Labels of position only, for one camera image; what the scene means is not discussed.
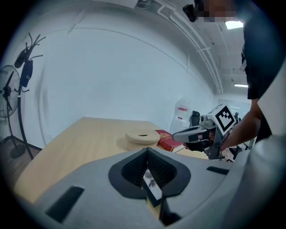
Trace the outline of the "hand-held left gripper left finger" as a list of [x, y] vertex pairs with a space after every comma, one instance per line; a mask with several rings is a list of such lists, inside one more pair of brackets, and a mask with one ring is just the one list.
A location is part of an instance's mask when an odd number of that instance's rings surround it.
[[45, 229], [162, 229], [142, 188], [146, 149], [86, 163], [25, 207]]

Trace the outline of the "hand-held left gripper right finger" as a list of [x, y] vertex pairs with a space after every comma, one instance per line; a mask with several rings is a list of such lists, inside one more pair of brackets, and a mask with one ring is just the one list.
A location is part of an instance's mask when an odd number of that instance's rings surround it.
[[159, 219], [163, 225], [173, 224], [203, 207], [233, 166], [231, 162], [190, 157], [160, 148], [155, 150], [188, 168], [177, 177], [184, 178], [190, 174], [189, 182], [180, 194], [162, 198]]

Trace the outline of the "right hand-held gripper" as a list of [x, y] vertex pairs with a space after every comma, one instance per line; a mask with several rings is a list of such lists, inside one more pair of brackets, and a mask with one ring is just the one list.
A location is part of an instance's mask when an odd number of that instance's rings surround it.
[[172, 138], [177, 142], [197, 143], [201, 140], [208, 140], [209, 137], [208, 144], [203, 146], [204, 153], [210, 160], [220, 160], [224, 158], [220, 146], [235, 122], [229, 107], [225, 103], [219, 104], [201, 117], [200, 125], [176, 132]]

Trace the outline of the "person's right hand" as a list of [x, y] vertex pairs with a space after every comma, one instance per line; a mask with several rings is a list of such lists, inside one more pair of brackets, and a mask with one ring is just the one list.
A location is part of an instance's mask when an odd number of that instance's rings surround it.
[[195, 143], [183, 143], [185, 149], [191, 151], [199, 151], [203, 152], [204, 149], [212, 146], [215, 141], [215, 131], [214, 130], [207, 130], [202, 134], [197, 134], [198, 142]]

